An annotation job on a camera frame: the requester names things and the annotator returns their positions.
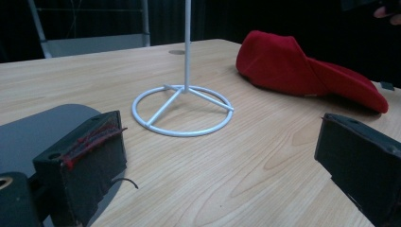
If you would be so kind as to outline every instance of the red cap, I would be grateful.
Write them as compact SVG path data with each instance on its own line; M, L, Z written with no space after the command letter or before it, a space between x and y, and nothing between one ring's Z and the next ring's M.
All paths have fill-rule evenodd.
M255 86L295 96L336 94L380 113L389 109L370 80L350 69L307 57L291 36L252 31L239 49L236 68Z

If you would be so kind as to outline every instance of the circular wire base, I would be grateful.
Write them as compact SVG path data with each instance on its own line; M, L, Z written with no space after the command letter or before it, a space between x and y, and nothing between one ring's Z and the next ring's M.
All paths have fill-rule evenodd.
M206 129L206 130L201 130L201 131L170 131L170 130L164 130L164 129L161 129L161 128L153 126L152 123L157 119L158 114L160 114L165 108L167 108L168 105L177 96L179 96L183 92L183 89L184 89L183 85L171 85L171 86L165 85L164 87L154 88L154 89L151 89L151 90L148 90L148 91L144 92L139 97L137 97L132 103L132 114L133 114L133 117L135 118L135 120L140 125L142 125L143 127L145 127L146 129L148 129L150 131L154 131L154 132L157 132L157 133L160 133L160 134L163 134L163 135L176 136L176 137L191 137L191 136L205 135L205 134L217 131L217 130L223 128L225 125L227 125L227 123L232 118L233 111L234 111L234 108L232 107L230 101L227 98L225 98L224 96L222 96L221 94L219 94L217 92L214 92L214 91L212 91L210 89L206 89L206 88L203 88L203 87L198 87L198 86L188 86L188 87L189 87L189 89L188 89L189 93L191 93L193 95L196 95L196 96L199 96L201 98L204 98L207 101L211 101L211 102L221 106L222 108L226 109L227 110L226 118L223 121L221 121L219 124L217 124L216 126L214 126L212 128L209 128L209 129ZM175 90L176 94L174 94L173 97L170 98L170 100L165 104L165 106L163 106L161 108L161 110L159 110L158 113L156 113L148 122L146 122L145 120L142 119L142 117L137 112L138 103L146 96L149 96L149 95L154 94L154 93L162 92L162 91L165 91L165 90ZM221 101L223 101L223 103L220 103L220 102L214 100L213 98L210 98L209 96L202 95L199 92L203 92L203 93L207 93L207 94L210 94L212 96L215 96L218 99L220 99Z

